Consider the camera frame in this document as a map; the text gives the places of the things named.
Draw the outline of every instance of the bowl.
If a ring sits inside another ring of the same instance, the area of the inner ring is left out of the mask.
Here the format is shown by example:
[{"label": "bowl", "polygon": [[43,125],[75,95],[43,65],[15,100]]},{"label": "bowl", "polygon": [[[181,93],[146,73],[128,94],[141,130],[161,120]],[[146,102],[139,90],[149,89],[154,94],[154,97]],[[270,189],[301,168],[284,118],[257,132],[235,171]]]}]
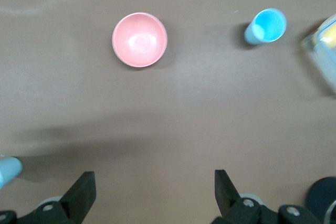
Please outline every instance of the bowl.
[{"label": "bowl", "polygon": [[167,47],[163,24],[148,13],[133,13],[118,22],[112,35],[115,54],[132,67],[147,67],[157,62]]}]

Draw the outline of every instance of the bolt head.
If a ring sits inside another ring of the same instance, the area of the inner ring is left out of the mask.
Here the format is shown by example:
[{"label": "bolt head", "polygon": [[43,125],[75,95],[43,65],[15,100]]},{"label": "bolt head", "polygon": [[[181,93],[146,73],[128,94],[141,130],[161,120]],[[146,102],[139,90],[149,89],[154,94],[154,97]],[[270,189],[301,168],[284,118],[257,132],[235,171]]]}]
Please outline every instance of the bolt head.
[{"label": "bolt head", "polygon": [[253,203],[253,201],[250,200],[250,199],[244,199],[244,200],[243,200],[243,204],[244,204],[245,206],[247,206],[247,207],[254,207],[254,203]]},{"label": "bolt head", "polygon": [[43,212],[52,210],[54,207],[52,204],[45,205],[42,209]]},{"label": "bolt head", "polygon": [[287,212],[291,215],[294,215],[294,216],[300,216],[300,212],[298,209],[296,209],[295,207],[287,207]]}]

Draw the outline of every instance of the cup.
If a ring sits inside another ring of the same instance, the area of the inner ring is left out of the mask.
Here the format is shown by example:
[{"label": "cup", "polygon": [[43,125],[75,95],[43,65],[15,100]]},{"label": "cup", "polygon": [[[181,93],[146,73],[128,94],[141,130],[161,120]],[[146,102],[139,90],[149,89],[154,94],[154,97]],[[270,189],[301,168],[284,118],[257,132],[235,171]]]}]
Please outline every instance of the cup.
[{"label": "cup", "polygon": [[281,11],[265,9],[255,16],[246,28],[244,37],[251,45],[273,42],[285,33],[286,26],[286,17]]},{"label": "cup", "polygon": [[18,176],[22,171],[22,163],[15,157],[0,159],[0,189]]}]

